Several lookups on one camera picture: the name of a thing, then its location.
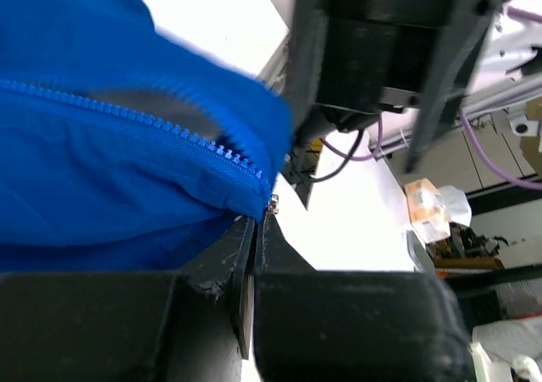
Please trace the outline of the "blue white red hooded jacket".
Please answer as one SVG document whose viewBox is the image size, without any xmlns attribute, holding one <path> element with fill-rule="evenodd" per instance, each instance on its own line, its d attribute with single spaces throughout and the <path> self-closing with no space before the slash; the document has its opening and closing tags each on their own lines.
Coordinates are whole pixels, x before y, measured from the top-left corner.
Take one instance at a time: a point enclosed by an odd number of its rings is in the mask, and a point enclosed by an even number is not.
<svg viewBox="0 0 542 382">
<path fill-rule="evenodd" d="M 176 269 L 261 219 L 285 101 L 142 0 L 1 0 L 1 270 Z"/>
</svg>

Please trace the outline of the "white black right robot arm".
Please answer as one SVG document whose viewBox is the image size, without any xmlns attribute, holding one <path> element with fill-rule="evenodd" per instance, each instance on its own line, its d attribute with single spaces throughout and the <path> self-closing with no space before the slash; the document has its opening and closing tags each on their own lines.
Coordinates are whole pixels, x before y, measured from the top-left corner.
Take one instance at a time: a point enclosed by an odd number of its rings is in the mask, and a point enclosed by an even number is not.
<svg viewBox="0 0 542 382">
<path fill-rule="evenodd" d="M 539 95 L 541 23 L 509 0 L 295 0 L 285 96 L 295 148 L 418 114 L 406 172 L 478 116 Z"/>
</svg>

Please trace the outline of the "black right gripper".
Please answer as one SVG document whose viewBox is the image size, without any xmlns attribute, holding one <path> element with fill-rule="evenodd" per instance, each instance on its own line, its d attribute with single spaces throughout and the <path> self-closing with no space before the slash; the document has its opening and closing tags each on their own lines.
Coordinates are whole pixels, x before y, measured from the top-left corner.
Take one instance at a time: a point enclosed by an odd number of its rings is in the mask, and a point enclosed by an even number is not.
<svg viewBox="0 0 542 382">
<path fill-rule="evenodd" d="M 380 111 L 407 107 L 421 92 L 404 171 L 418 169 L 454 125 L 493 14 L 504 1 L 294 0 L 287 100 L 295 138 L 287 180 L 303 206 L 312 183 L 294 172 L 316 174 L 318 158 L 310 149 L 316 140 L 333 129 L 362 129 Z"/>
</svg>

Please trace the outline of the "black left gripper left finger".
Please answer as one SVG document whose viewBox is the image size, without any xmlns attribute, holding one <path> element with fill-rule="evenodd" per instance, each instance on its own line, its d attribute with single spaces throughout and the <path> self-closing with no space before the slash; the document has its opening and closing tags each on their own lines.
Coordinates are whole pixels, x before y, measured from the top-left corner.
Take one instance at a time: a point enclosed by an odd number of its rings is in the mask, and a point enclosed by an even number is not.
<svg viewBox="0 0 542 382">
<path fill-rule="evenodd" d="M 235 221 L 174 271 L 3 275 L 2 380 L 239 380 L 255 229 Z"/>
</svg>

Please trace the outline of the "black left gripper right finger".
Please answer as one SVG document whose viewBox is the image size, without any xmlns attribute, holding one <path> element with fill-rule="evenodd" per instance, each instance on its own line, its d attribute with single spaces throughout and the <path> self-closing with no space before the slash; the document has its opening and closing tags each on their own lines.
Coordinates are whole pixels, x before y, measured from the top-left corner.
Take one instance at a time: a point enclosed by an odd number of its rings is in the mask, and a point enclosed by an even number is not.
<svg viewBox="0 0 542 382">
<path fill-rule="evenodd" d="M 314 269 L 267 214 L 257 228 L 253 351 L 265 381 L 471 381 L 469 336 L 432 274 Z"/>
</svg>

